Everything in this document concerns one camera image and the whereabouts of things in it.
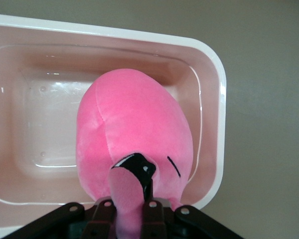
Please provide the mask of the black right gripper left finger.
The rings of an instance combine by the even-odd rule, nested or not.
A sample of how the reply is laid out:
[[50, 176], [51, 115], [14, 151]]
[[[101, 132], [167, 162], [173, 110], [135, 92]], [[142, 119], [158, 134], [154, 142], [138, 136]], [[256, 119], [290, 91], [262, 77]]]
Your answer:
[[67, 203], [5, 236], [6, 239], [112, 239], [116, 208], [109, 197], [91, 208]]

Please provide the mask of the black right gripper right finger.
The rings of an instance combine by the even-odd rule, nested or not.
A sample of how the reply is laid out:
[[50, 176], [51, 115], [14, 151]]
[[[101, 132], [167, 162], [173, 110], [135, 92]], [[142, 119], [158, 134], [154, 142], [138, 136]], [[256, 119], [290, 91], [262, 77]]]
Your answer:
[[241, 236], [190, 205], [175, 210], [169, 201], [155, 198], [152, 180], [142, 180], [143, 239], [240, 239]]

